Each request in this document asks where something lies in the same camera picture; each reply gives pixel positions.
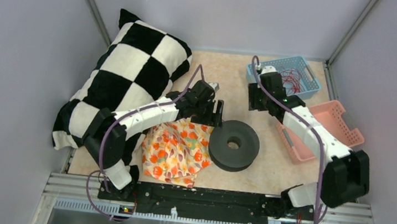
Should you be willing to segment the dark grey cable spool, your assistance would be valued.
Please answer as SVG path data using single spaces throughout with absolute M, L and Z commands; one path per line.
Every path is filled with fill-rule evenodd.
M 209 156 L 215 165 L 225 171 L 245 170 L 254 162 L 259 150 L 258 135 L 245 122 L 224 121 L 210 134 Z

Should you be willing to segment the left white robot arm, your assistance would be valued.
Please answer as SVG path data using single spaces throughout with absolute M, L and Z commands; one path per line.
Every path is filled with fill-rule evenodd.
M 133 193 L 133 179 L 122 157 L 126 141 L 132 136 L 162 123 L 191 118 L 193 123 L 220 127 L 222 100 L 215 100 L 219 90 L 216 82 L 197 81 L 183 91 L 171 91 L 157 101 L 127 111 L 99 111 L 84 133 L 83 144 L 98 164 L 101 173 L 111 182 L 111 191 L 119 200 Z

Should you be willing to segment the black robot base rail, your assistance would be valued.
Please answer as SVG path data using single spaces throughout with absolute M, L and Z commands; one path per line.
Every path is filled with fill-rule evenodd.
M 168 215 L 176 209 L 179 217 L 240 224 L 268 224 L 289 218 L 313 219 L 313 207 L 287 207 L 278 196 L 252 192 L 226 191 L 158 184 L 139 181 L 116 189 L 111 183 L 101 184 L 98 198 L 125 201 L 136 205 L 136 212 Z

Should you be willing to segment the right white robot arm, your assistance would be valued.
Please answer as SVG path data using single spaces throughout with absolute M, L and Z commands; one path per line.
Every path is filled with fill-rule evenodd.
M 288 96 L 277 72 L 252 69 L 256 80 L 257 110 L 268 111 L 299 137 L 319 160 L 318 180 L 282 192 L 279 210 L 294 217 L 301 207 L 319 205 L 335 208 L 366 195 L 370 190 L 369 156 L 354 151 L 336 139 L 316 120 L 297 95 Z

